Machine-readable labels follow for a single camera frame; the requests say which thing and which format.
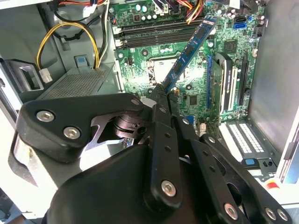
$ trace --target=screw head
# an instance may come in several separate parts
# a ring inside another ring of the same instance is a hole
[[[137,100],[135,100],[135,99],[132,99],[131,102],[132,102],[133,104],[135,104],[135,105],[139,105],[139,102],[138,102]]]
[[[36,118],[42,122],[51,122],[55,119],[55,116],[49,111],[40,111],[36,114]]]
[[[283,220],[288,221],[288,216],[286,216],[286,214],[281,209],[277,209],[277,213]]]
[[[160,107],[159,109],[160,109],[160,111],[162,111],[163,113],[166,113],[166,110],[165,110],[163,107]]]
[[[212,137],[209,137],[209,140],[211,143],[215,143],[215,139],[213,139]]]
[[[75,127],[66,127],[64,129],[64,135],[68,139],[77,139],[81,136],[80,131]]]
[[[266,208],[265,211],[266,211],[267,215],[270,217],[270,219],[276,220],[276,215],[274,214],[274,212],[271,209]]]
[[[170,181],[162,181],[161,187],[162,191],[169,197],[174,197],[177,193],[175,186]]]
[[[237,213],[236,209],[231,204],[226,203],[224,205],[224,209],[225,209],[225,212],[228,214],[228,216],[231,217],[233,220],[238,219],[238,213]]]
[[[183,122],[184,122],[185,124],[187,124],[187,125],[190,124],[189,121],[188,121],[186,118],[183,118]]]

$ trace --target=vent grille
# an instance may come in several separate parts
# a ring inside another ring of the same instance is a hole
[[[72,70],[67,72],[58,84],[50,87],[40,99],[83,97],[96,94],[103,81],[105,71],[96,70],[86,73],[73,74]]]

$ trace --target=blue connector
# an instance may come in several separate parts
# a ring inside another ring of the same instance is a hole
[[[245,29],[247,27],[246,22],[239,22],[234,24],[234,29]]]

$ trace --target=wire bundle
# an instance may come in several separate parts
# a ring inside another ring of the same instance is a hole
[[[103,30],[103,44],[102,44],[102,48],[101,51],[99,53],[98,51],[98,47],[97,47],[97,43],[95,40],[95,37],[93,35],[92,30],[89,28],[89,26],[94,23],[95,21],[97,21],[98,19],[100,19],[100,16],[97,15],[95,16],[93,19],[91,19],[87,24],[83,24],[81,23],[82,20],[85,20],[87,18],[83,18],[81,20],[77,20],[77,21],[71,21],[71,20],[67,20],[63,17],[61,17],[57,11],[54,12],[55,16],[57,18],[59,18],[61,21],[63,21],[60,24],[57,24],[56,26],[52,27],[51,29],[49,29],[49,31],[47,32],[46,36],[43,38],[43,41],[39,47],[37,56],[36,56],[36,64],[38,69],[42,68],[42,63],[41,63],[41,55],[44,49],[44,46],[47,42],[47,40],[50,38],[50,36],[53,34],[55,37],[57,38],[62,38],[59,34],[57,34],[55,31],[57,29],[59,29],[62,26],[76,26],[78,28],[81,28],[81,30],[79,31],[79,33],[75,34],[73,37],[64,37],[64,39],[66,41],[72,41],[72,40],[78,40],[80,38],[80,36],[83,34],[83,32],[85,31],[87,33],[87,35],[89,36],[92,44],[93,44],[93,49],[94,49],[94,68],[98,68],[100,66],[100,62],[108,48],[108,28],[107,28],[107,19],[108,19],[108,7],[109,7],[109,0],[98,0],[97,1],[98,6],[99,5],[104,5],[105,4],[105,8],[104,8],[104,12],[102,15],[102,19],[101,19],[101,24],[102,24],[102,30]],[[74,5],[82,5],[82,6],[90,6],[91,2],[73,2],[73,1],[63,1],[60,2],[59,5],[63,5],[63,4],[74,4]]]
[[[82,30],[84,30],[88,34],[88,36],[89,36],[89,38],[90,38],[90,40],[91,40],[91,42],[93,44],[93,49],[94,49],[94,53],[95,53],[95,65],[94,65],[94,67],[97,68],[99,66],[100,59],[99,59],[99,52],[98,52],[97,44],[96,44],[96,42],[94,40],[93,35],[82,24],[75,23],[75,22],[63,22],[61,24],[57,24],[52,29],[50,29],[48,31],[48,33],[46,34],[46,36],[43,38],[43,41],[42,41],[42,43],[41,43],[41,45],[40,45],[40,47],[38,49],[37,56],[36,56],[36,63],[37,63],[38,69],[40,70],[42,68],[41,67],[41,54],[42,54],[43,48],[44,48],[47,40],[50,38],[50,36],[53,34],[53,32],[55,30],[57,30],[60,27],[65,26],[65,25],[79,27],[79,28],[81,28]]]
[[[98,6],[104,5],[105,0],[98,0]],[[76,1],[62,1],[59,3],[59,5],[78,5],[78,6],[91,6],[90,1],[86,2],[76,2]]]
[[[196,6],[192,9],[189,10],[187,13],[187,23],[190,24],[191,21],[195,20],[200,12],[202,11],[204,7],[204,1],[203,0],[197,0]]]

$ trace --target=ram slot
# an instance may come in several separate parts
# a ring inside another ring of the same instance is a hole
[[[165,35],[165,36],[152,36],[147,37],[145,39],[128,39],[124,41],[124,45],[120,46],[120,48],[138,48],[145,46],[152,46],[158,44],[167,44],[167,43],[179,43],[179,42],[187,42],[190,40],[193,32],[186,33],[183,35]]]
[[[248,75],[248,53],[246,52],[242,60],[238,98],[237,98],[238,104],[240,106],[243,105],[244,103],[244,94],[246,88],[247,75]]]
[[[186,24],[184,20],[173,20],[173,21],[165,21],[165,22],[157,22],[150,24],[142,24],[136,26],[122,27],[122,33],[120,36],[125,35],[136,35],[136,34],[144,34],[144,33],[155,33],[158,31],[166,31],[172,29],[180,29],[180,28],[195,28],[202,22],[202,18],[198,18],[194,20],[190,25]]]

